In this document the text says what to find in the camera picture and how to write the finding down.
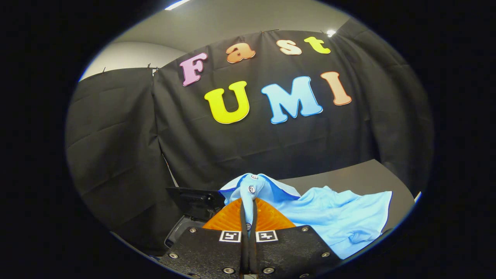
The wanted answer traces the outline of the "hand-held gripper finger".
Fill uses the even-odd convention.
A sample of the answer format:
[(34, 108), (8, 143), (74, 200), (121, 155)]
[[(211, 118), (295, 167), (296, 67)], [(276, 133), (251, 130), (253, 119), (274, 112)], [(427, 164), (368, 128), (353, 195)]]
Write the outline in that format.
[(297, 226), (268, 202), (253, 202), (250, 272), (259, 279), (315, 279), (342, 260), (309, 225)]
[(248, 269), (248, 235), (240, 198), (204, 226), (188, 226), (159, 261), (192, 279), (241, 279)]

